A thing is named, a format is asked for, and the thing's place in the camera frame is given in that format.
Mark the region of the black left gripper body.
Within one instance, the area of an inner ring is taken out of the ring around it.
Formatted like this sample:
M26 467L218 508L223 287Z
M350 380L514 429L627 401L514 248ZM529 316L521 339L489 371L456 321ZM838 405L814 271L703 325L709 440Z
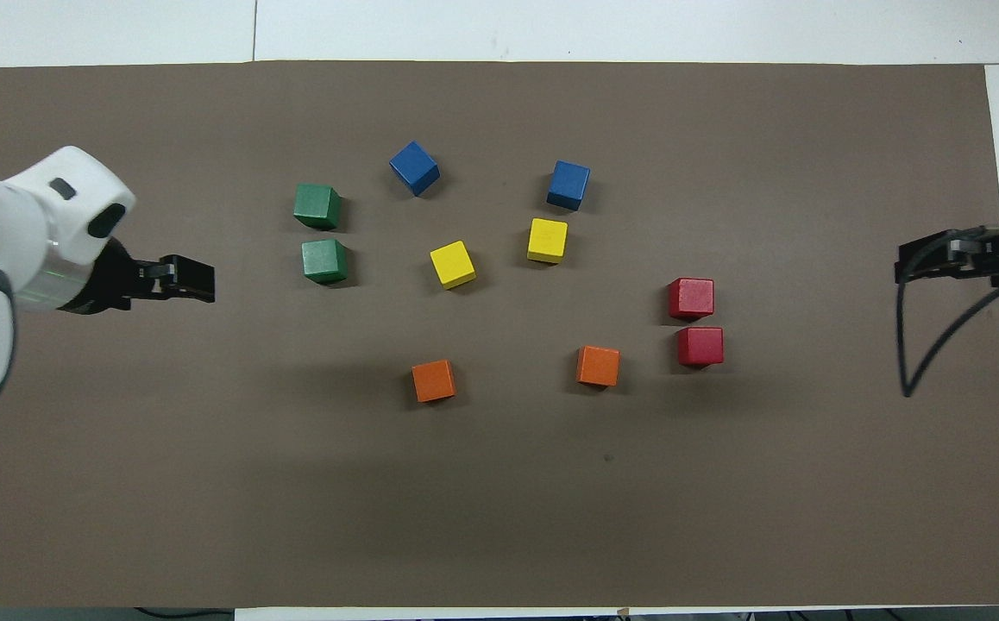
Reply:
M103 311L129 311L133 300L162 300L155 290L156 279L146 274L156 262L136 260L115 237L111 237L94 260L89 279L77 295L61 305L60 310L77 315Z

